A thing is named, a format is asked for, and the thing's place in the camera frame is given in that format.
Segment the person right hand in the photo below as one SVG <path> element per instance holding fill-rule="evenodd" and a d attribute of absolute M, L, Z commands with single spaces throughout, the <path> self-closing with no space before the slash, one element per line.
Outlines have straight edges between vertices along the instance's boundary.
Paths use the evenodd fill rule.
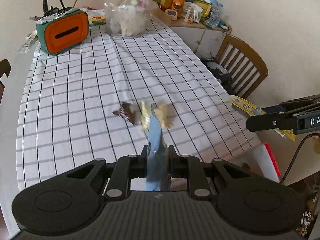
<path fill-rule="evenodd" d="M 320 136 L 313 138 L 313 150 L 316 154 L 320 154 Z"/>

